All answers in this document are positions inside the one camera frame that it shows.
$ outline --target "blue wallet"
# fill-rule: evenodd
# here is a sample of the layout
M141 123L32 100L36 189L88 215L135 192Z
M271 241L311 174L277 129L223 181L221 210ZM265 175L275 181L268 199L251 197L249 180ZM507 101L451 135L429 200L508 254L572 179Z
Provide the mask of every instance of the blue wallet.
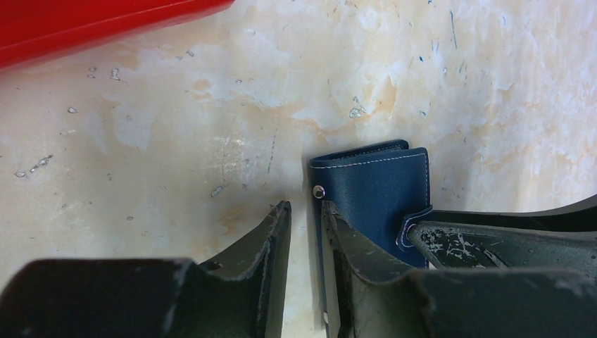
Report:
M432 210L425 148L402 139L313 158L309 165L313 212L322 257L322 201L332 201L348 223L397 259L426 268L406 232Z

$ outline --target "metal snap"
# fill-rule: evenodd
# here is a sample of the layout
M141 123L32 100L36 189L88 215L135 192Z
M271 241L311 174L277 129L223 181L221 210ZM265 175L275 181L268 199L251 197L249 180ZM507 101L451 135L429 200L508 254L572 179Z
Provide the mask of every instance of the metal snap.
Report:
M322 199L323 196L325 196L325 189L323 189L323 187L320 185L314 186L313 187L313 196L315 196L316 199Z

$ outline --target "red container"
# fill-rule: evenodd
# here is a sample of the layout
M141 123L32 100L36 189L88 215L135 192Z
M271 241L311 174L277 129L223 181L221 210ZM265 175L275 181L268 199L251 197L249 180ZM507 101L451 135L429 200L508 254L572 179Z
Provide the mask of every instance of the red container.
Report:
M213 14L234 0L1 0L0 69Z

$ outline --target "red object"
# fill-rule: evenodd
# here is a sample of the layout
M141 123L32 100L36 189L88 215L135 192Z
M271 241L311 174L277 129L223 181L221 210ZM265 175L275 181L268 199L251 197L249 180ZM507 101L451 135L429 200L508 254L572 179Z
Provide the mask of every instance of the red object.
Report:
M0 69L213 14L234 0L0 0Z

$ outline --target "marbled surface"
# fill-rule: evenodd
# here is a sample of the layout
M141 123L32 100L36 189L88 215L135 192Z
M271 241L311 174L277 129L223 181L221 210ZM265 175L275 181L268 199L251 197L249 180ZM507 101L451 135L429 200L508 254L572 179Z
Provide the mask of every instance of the marbled surface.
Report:
M0 285L39 257L202 261L289 199L283 336L323 337L307 159L407 139L429 149L445 209L595 194L595 12L580 0L237 0L4 73Z

